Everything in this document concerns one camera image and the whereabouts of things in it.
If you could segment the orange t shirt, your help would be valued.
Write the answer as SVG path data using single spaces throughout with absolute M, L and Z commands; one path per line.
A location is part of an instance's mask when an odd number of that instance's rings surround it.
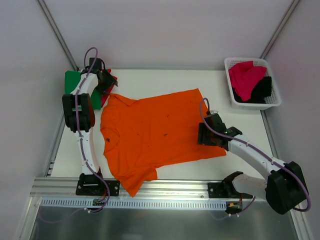
M 134 197 L 157 169 L 216 157 L 226 151 L 198 144 L 198 125 L 207 106 L 199 89 L 139 100 L 111 94 L 103 109 L 100 131 L 111 174 Z

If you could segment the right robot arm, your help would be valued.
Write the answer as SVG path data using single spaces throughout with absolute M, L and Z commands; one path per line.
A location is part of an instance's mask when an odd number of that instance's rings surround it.
M 236 171 L 222 180 L 219 190 L 230 198 L 247 194 L 263 199 L 281 215 L 290 210 L 308 212 L 311 209 L 306 181 L 296 162 L 286 163 L 261 150 L 236 127 L 227 128 L 216 112 L 208 112 L 201 118 L 198 144 L 220 147 L 240 157 L 262 176 L 257 178 Z

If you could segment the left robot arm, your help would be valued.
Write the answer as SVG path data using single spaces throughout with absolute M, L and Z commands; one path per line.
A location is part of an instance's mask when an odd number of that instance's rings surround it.
M 79 188 L 87 187 L 93 195 L 101 194 L 105 188 L 93 141 L 95 110 L 103 107 L 117 85 L 117 78 L 101 58 L 91 57 L 83 70 L 65 73 L 62 106 L 65 124 L 74 133 L 80 151 Z

